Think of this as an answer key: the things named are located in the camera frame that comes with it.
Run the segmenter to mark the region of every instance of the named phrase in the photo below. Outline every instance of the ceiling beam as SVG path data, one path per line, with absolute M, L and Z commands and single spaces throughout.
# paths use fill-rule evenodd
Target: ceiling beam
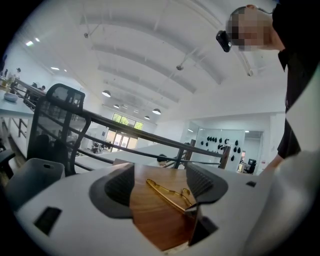
M 80 25 L 85 25 L 87 22 L 88 25 L 97 25 L 101 22 L 101 17 L 98 15 L 86 15 L 86 18 L 82 16 Z M 109 19 L 108 16 L 103 17 L 103 24 L 107 24 L 109 26 L 117 26 L 127 29 L 132 29 L 139 31 L 144 34 L 148 34 L 149 36 L 152 36 L 154 38 L 157 38 L 158 40 L 161 40 L 163 42 L 168 43 L 172 47 L 176 48 L 183 54 L 187 55 L 193 51 L 195 48 L 192 45 L 186 45 L 186 41 L 182 41 L 177 37 L 176 34 L 171 33 L 167 30 L 161 30 L 159 29 L 157 31 L 154 31 L 152 24 L 146 24 L 141 20 L 137 19 L 128 19 L 127 17 L 112 17 L 112 20 Z M 218 84 L 220 85 L 222 82 L 222 78 L 219 74 L 213 71 L 213 68 L 209 63 L 206 62 L 206 60 L 200 61 L 198 56 L 196 54 L 191 54 L 190 58 L 195 62 L 198 63 L 199 66 L 208 73 L 208 75 Z
M 119 49 L 119 48 L 114 49 L 111 46 L 103 45 L 103 44 L 94 44 L 92 46 L 92 49 L 96 50 L 96 51 L 104 52 L 107 54 L 120 56 L 120 57 L 126 58 L 128 60 L 131 60 L 133 62 L 139 63 L 141 65 L 144 65 L 144 66 L 162 74 L 163 76 L 165 76 L 167 78 L 169 78 L 172 73 L 168 68 L 166 68 L 166 67 L 164 67 L 164 66 L 162 66 L 162 65 L 160 65 L 150 59 L 145 60 L 145 57 L 140 56 L 136 53 L 130 52 L 125 49 Z M 189 83 L 188 81 L 186 81 L 185 79 L 183 79 L 180 76 L 173 75 L 170 77 L 170 79 L 172 81 L 176 82 L 178 85 L 180 85 L 181 87 L 183 87 L 184 89 L 186 89 L 188 92 L 190 92 L 192 94 L 194 94 L 195 91 L 197 90 L 191 83 Z
M 103 80 L 103 82 L 108 84 L 108 85 L 110 85 L 110 86 L 112 86 L 112 87 L 114 87 L 114 88 L 116 88 L 116 89 L 119 89 L 119 90 L 121 90 L 121 91 L 123 91 L 125 93 L 129 93 L 129 94 L 131 94 L 131 95 L 133 95 L 135 97 L 139 97 L 142 100 L 146 100 L 148 102 L 152 102 L 153 104 L 158 105 L 159 107 L 161 107 L 163 109 L 167 110 L 169 108 L 167 105 L 162 104 L 161 102 L 159 102 L 157 100 L 153 100 L 152 98 L 149 98 L 149 97 L 145 96 L 144 94 L 142 94 L 142 93 L 140 93 L 140 92 L 138 92 L 136 90 L 132 90 L 131 88 L 124 87 L 123 85 L 120 85 L 118 83 L 115 83 L 113 81 L 106 80 L 106 79 Z
M 162 95 L 163 97 L 166 97 L 168 98 L 169 100 L 175 102 L 175 103 L 179 103 L 179 98 L 177 98 L 176 96 L 172 95 L 171 93 L 169 92 L 166 92 L 165 90 L 161 90 L 158 88 L 158 86 L 148 82 L 148 81 L 145 81 L 143 79 L 140 79 L 138 76 L 136 75 L 133 75 L 133 74 L 129 74 L 129 73 L 126 73 L 122 70 L 116 70 L 115 68 L 112 68 L 112 67 L 109 67 L 109 66 L 105 66 L 105 65 L 99 65 L 98 67 L 98 70 L 100 71 L 103 71 L 103 72 L 106 72 L 106 73 L 110 73 L 114 76 L 118 76 L 120 78 L 123 78 L 123 79 L 126 79 L 126 80 L 129 80 L 133 83 L 136 83 L 138 85 L 141 85 L 151 91 L 154 91 L 160 95 Z

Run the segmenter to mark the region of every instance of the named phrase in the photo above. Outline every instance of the mesh chair back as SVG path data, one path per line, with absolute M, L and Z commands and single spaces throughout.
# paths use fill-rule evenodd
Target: mesh chair back
M 76 174 L 75 157 L 91 118 L 83 112 L 85 94 L 64 84 L 53 85 L 34 111 L 27 159 L 40 158 L 64 165 Z

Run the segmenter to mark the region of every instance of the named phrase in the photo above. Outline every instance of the ceiling sprinkler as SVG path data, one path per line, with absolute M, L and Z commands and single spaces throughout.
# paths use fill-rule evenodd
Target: ceiling sprinkler
M 180 64 L 180 65 L 176 66 L 176 69 L 179 70 L 179 71 L 181 71 L 181 70 L 184 69 L 184 66 L 182 66 L 182 64 Z

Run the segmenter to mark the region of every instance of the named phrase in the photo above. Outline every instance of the window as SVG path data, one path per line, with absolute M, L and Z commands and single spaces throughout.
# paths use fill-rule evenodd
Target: window
M 130 126 L 130 127 L 136 128 L 138 130 L 142 130 L 142 127 L 144 126 L 144 124 L 142 122 L 138 122 L 136 120 L 130 119 L 128 117 L 125 117 L 125 116 L 117 114 L 117 113 L 113 114 L 112 120 L 116 121 L 120 124 L 123 124 L 125 126 Z

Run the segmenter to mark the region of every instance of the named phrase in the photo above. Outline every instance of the white ceiling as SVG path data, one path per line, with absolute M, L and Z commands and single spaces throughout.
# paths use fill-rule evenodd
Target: white ceiling
M 275 6 L 272 1 L 250 3 L 268 11 Z M 245 4 L 245 0 L 57 0 L 52 6 L 62 7 L 56 8 L 56 21 L 64 19 L 65 26 L 55 26 L 54 20 L 44 24 L 49 13 L 40 8 L 18 37 L 21 42 L 40 38 L 41 43 L 27 51 L 52 74 L 75 78 L 103 104 L 125 104 L 148 115 L 154 108 L 164 113 L 177 108 L 181 99 L 223 88 L 228 80 L 246 79 L 249 69 L 254 76 L 263 76 L 278 61 L 274 51 L 241 53 L 233 47 L 225 53 L 216 41 L 229 14 Z M 62 54 L 66 45 L 82 48 L 77 54 Z M 178 71 L 181 63 L 184 69 Z M 80 65 L 86 65 L 85 71 Z M 60 73 L 50 69 L 55 66 Z M 103 98 L 103 90 L 109 90 L 111 98 Z M 158 116 L 150 115 L 156 122 Z

